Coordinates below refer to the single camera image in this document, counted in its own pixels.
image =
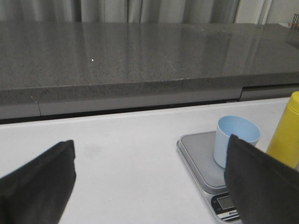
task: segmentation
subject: yellow thermos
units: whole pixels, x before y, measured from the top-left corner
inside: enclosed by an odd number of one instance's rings
[[[297,166],[299,162],[299,91],[291,95],[266,153],[289,167]]]

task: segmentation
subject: digital scale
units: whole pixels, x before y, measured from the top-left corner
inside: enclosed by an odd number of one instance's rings
[[[214,160],[215,135],[184,135],[177,147],[218,222],[242,224],[225,185],[224,168]]]

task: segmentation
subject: white tabletop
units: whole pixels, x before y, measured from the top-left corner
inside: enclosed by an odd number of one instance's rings
[[[265,151],[287,98],[0,125],[0,176],[59,141],[75,142],[77,180],[61,224],[215,224],[177,149],[184,134],[239,115]]]

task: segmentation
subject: scale display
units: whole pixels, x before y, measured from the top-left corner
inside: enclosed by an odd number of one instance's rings
[[[184,135],[177,147],[219,223],[242,224],[224,181],[224,169],[214,161],[215,132]]]

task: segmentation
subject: gray countertop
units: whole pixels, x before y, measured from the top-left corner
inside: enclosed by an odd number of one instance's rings
[[[0,105],[37,104],[41,115],[114,109],[46,112],[61,102],[164,96],[161,105],[299,84],[299,30],[277,24],[0,22],[0,52]]]

